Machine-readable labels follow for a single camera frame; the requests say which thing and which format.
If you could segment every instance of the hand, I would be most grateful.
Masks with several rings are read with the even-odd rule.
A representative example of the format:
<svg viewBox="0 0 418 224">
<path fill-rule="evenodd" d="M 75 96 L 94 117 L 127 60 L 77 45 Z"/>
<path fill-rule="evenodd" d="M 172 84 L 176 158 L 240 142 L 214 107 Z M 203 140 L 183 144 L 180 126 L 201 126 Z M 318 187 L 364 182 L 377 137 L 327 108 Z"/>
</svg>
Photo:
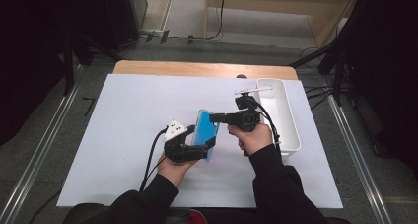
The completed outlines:
<svg viewBox="0 0 418 224">
<path fill-rule="evenodd" d="M 176 187 L 179 187 L 182 180 L 184 179 L 185 173 L 191 168 L 198 160 L 188 161 L 183 163 L 177 163 L 163 154 L 161 155 L 159 162 L 162 161 L 157 169 L 158 173 L 163 177 L 167 178 Z"/>
<path fill-rule="evenodd" d="M 238 138 L 241 150 L 245 149 L 249 156 L 273 143 L 270 127 L 264 123 L 259 123 L 251 132 L 242 131 L 233 125 L 228 125 L 228 130 Z"/>
</svg>

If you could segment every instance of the gray floor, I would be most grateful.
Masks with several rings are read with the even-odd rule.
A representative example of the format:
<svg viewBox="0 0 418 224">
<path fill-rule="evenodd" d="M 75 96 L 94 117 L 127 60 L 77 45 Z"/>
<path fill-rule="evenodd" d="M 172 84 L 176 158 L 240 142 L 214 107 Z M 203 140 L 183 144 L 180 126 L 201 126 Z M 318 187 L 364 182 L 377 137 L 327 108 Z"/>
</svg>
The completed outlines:
<svg viewBox="0 0 418 224">
<path fill-rule="evenodd" d="M 184 10 L 175 11 L 181 6 L 178 3 L 181 1 L 174 0 L 172 14 L 167 21 L 167 28 L 171 29 L 170 36 L 185 37 L 187 34 L 195 34 L 198 37 L 197 29 L 200 27 L 189 29 L 192 24 L 187 23 L 195 23 L 193 20 L 201 18 L 201 15 L 195 13 L 195 18 L 183 17 L 182 20 L 179 19 L 178 13 L 185 14 L 185 12 Z M 239 24 L 239 26 L 244 26 L 244 30 L 238 30 L 238 26 L 229 27 L 234 24 L 234 21 L 231 21 L 232 16 L 230 16 L 231 18 L 228 16 L 228 14 L 224 15 L 226 21 L 230 20 L 230 22 L 225 22 L 224 36 L 221 40 L 197 41 L 187 45 L 184 40 L 170 39 L 165 44 L 159 44 L 158 40 L 154 39 L 148 43 L 140 41 L 137 44 L 129 45 L 122 54 L 125 58 L 137 60 L 287 65 L 313 50 L 303 51 L 307 47 L 313 47 L 314 42 L 300 16 L 282 16 L 286 20 L 285 24 L 282 22 L 282 24 L 278 24 L 279 26 L 275 26 L 275 28 L 283 30 L 279 37 L 269 34 L 268 30 L 263 30 L 264 33 L 267 33 L 263 36 L 253 37 L 257 35 L 251 33 L 260 33 L 254 31 L 260 30 L 260 24 L 250 25 L 249 23 L 255 23 L 255 21 L 245 20 L 245 23 Z M 261 24 L 264 28 L 268 25 L 268 21 Z M 210 27 L 210 29 L 215 31 L 216 27 Z M 231 32 L 244 34 L 231 35 Z M 309 66 L 298 68 L 298 77 L 304 85 L 322 86 L 320 77 L 314 70 L 317 64 L 318 60 L 308 63 Z M 82 98 L 97 98 L 99 96 L 105 76 L 111 73 L 113 66 L 114 62 L 97 54 L 94 64 L 86 67 L 74 103 L 52 143 L 15 223 L 28 223 L 35 211 L 61 188 L 91 115 L 89 113 L 85 116 L 90 102 Z M 0 147 L 1 209 L 6 205 L 14 185 L 24 171 L 58 108 L 62 100 L 63 89 L 64 83 L 61 82 L 36 109 L 20 133 Z M 310 103 L 313 105 L 318 99 L 312 99 Z M 416 223 L 418 220 L 418 212 L 416 211 L 418 210 L 418 184 L 410 169 L 396 159 L 382 159 L 376 156 L 373 151 L 373 142 L 366 132 L 361 118 L 355 109 L 351 108 L 347 100 L 343 99 L 342 103 L 362 154 L 379 186 L 392 219 L 395 223 Z M 344 204 L 343 209 L 326 209 L 322 210 L 323 213 L 327 216 L 348 219 L 352 223 L 377 223 L 338 124 L 331 112 L 329 102 L 325 101 L 313 109 L 313 117 Z M 56 199 L 41 212 L 36 223 L 62 222 L 68 209 L 57 208 L 54 206 L 55 203 Z"/>
</svg>

